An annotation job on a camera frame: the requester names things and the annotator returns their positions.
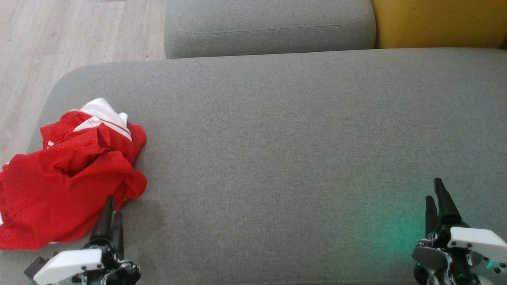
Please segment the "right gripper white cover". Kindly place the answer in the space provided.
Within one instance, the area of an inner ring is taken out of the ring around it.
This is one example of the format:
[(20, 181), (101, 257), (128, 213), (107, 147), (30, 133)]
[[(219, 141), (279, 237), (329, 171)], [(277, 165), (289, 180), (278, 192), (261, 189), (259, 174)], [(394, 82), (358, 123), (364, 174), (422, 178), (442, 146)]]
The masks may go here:
[[(415, 280), (419, 285), (493, 285), (472, 268), (485, 260), (487, 269), (507, 273), (507, 242), (491, 230), (462, 227), (461, 214), (442, 179), (436, 177), (433, 187), (438, 209), (433, 197), (426, 196), (426, 238), (412, 253)], [(442, 225), (459, 227), (434, 232)]]

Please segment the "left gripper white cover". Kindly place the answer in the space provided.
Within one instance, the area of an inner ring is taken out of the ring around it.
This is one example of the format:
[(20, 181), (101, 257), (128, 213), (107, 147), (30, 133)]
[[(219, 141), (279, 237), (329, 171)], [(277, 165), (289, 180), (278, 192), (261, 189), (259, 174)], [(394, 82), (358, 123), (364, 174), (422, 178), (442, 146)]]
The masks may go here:
[(136, 285), (141, 267), (124, 259), (123, 215), (114, 212), (114, 196), (107, 197), (90, 241), (78, 250), (61, 251), (35, 275), (35, 285)]

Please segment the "red Bulls jersey white sleeves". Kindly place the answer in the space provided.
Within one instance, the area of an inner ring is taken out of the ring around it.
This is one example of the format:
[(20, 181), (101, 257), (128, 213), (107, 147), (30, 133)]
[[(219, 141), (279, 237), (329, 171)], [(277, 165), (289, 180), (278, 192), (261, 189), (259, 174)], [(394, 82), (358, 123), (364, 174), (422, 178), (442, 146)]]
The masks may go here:
[(0, 170), (0, 250), (38, 250), (81, 239), (98, 221), (108, 196), (114, 209), (147, 186), (134, 168), (147, 142), (140, 125), (102, 98), (81, 110), (99, 117), (107, 147), (96, 155), (57, 157), (41, 149), (17, 154)]

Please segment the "grey sofa seat cushion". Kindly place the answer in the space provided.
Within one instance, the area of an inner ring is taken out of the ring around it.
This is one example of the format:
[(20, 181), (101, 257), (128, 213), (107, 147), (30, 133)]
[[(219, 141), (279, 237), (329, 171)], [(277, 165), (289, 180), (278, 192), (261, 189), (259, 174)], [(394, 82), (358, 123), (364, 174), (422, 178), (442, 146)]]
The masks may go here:
[(99, 97), (147, 136), (122, 208), (138, 285), (417, 285), (436, 177), (507, 243), (505, 50), (90, 65), (37, 125)]

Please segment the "yellow sofa cushion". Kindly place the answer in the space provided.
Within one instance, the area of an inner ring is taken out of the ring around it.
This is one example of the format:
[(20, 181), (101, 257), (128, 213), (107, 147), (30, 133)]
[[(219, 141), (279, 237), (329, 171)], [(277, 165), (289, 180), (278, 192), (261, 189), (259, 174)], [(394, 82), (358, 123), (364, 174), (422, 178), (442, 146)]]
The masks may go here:
[(377, 47), (499, 48), (507, 0), (371, 0)]

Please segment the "grey sofa back cushion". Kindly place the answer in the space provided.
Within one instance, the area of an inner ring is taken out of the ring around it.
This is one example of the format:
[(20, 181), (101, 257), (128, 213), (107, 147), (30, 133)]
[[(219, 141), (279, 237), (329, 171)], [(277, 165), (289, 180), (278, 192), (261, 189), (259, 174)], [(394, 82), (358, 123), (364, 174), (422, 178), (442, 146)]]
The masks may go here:
[(371, 0), (167, 0), (167, 59), (364, 50)]

